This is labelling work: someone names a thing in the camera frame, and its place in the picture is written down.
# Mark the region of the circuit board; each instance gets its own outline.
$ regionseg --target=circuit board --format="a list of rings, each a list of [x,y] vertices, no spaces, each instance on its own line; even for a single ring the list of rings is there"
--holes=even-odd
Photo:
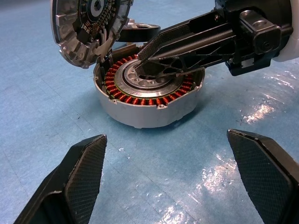
[[[82,43],[99,40],[103,29],[109,30],[117,14],[116,0],[78,0],[78,17],[73,23],[77,39]]]

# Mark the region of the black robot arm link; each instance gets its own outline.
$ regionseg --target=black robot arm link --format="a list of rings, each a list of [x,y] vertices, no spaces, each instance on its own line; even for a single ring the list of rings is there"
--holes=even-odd
[[[225,62],[233,76],[269,67],[292,29],[289,0],[216,0],[213,11],[161,30],[138,54],[146,77]]]

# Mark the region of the blue table surface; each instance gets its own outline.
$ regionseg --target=blue table surface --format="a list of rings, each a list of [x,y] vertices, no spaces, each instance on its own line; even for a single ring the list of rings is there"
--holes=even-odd
[[[166,28],[213,6],[135,0],[130,17]],[[194,112],[167,127],[134,129],[103,111],[92,69],[60,56],[48,0],[6,2],[0,30],[0,224],[14,222],[71,145],[101,133],[108,145],[92,224],[263,223],[229,128],[272,137],[299,161],[298,59],[240,77],[211,67]]]

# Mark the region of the textured grip surface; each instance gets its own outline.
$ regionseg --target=textured grip surface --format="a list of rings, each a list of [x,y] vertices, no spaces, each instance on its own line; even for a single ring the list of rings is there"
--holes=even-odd
[[[190,33],[190,28],[187,25],[170,29],[169,31],[163,31],[159,34],[153,41],[148,42],[148,44],[141,50],[138,54],[138,58],[143,61],[152,56],[161,44],[166,43],[167,41],[172,41],[178,37],[182,37]]]
[[[264,223],[282,223],[292,197],[291,180],[258,144],[258,138],[230,133],[228,140],[243,184]]]
[[[65,186],[65,198],[78,224],[89,223],[100,189],[106,144],[106,137],[101,136],[86,147]]]

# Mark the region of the copper coil winding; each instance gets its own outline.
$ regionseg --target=copper coil winding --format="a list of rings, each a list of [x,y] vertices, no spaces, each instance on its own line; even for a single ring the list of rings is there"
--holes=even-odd
[[[118,92],[116,92],[115,94],[113,94],[113,96],[114,96],[115,98],[118,98],[121,94],[122,94],[122,92],[121,92],[121,91],[118,91]]]
[[[115,76],[115,73],[114,72],[107,72],[106,76]]]
[[[183,85],[193,85],[193,82],[184,81]]]
[[[119,68],[120,68],[120,66],[119,66],[119,65],[117,65],[117,64],[114,64],[112,68],[114,68],[114,69],[119,69]]]
[[[115,88],[115,85],[114,84],[111,84],[111,85],[108,85],[106,87],[108,90],[113,90]]]
[[[135,98],[135,99],[133,100],[132,104],[134,104],[134,105],[139,104],[139,99],[138,99],[138,98]]]
[[[184,90],[184,89],[182,89],[182,88],[179,89],[179,91],[182,92],[183,94],[186,94],[186,93],[188,92],[187,90]]]
[[[110,68],[109,71],[110,71],[111,73],[116,73],[116,72],[117,72],[117,69]]]
[[[117,98],[120,101],[125,102],[127,104],[133,104],[133,105],[168,105],[171,101],[183,96],[184,94],[186,94],[188,91],[191,90],[193,86],[193,75],[186,76],[184,78],[181,88],[175,93],[172,93],[167,97],[157,98],[157,99],[145,99],[145,98],[138,99],[122,93],[115,86],[114,76],[117,70],[120,68],[120,66],[135,58],[137,58],[137,55],[132,55],[127,58],[123,58],[119,60],[106,73],[105,86],[106,89],[110,92],[110,94],[114,96],[114,98]]]
[[[149,99],[149,105],[155,105],[155,100],[154,99]]]
[[[110,91],[110,94],[114,94],[114,93],[116,93],[119,90],[115,87],[115,88],[113,88],[113,89],[111,89],[109,91]]]
[[[142,99],[140,105],[146,105],[146,99]]]
[[[185,80],[192,80],[193,81],[193,76],[188,75]]]
[[[116,64],[119,65],[119,66],[122,66],[122,65],[123,65],[123,62],[118,61]]]
[[[127,97],[125,99],[125,103],[130,104],[132,102],[133,98],[132,97]]]
[[[156,105],[159,106],[159,105],[162,105],[162,104],[163,104],[162,100],[157,98],[156,99]]]
[[[189,86],[189,85],[182,85],[181,88],[184,89],[184,90],[190,90],[191,86]]]
[[[175,96],[175,95],[173,95],[173,94],[170,94],[170,95],[169,95],[169,98],[170,98],[171,100],[175,100],[175,99],[178,98],[178,97]]]
[[[122,94],[122,95],[120,95],[120,96],[118,97],[118,99],[119,99],[121,102],[123,102],[123,101],[125,100],[126,97],[127,97],[127,96],[126,96],[125,94]]]
[[[177,91],[177,92],[175,92],[174,93],[177,97],[181,97],[183,94],[182,93],[180,93],[179,91]]]
[[[114,82],[114,76],[106,76],[105,77],[105,81],[107,82],[107,81],[112,81],[113,80],[113,82]]]
[[[115,85],[114,84],[114,80],[108,80],[108,81],[105,81],[105,85]]]
[[[168,105],[170,103],[170,100],[168,97],[163,97],[162,100],[165,103],[165,105]]]

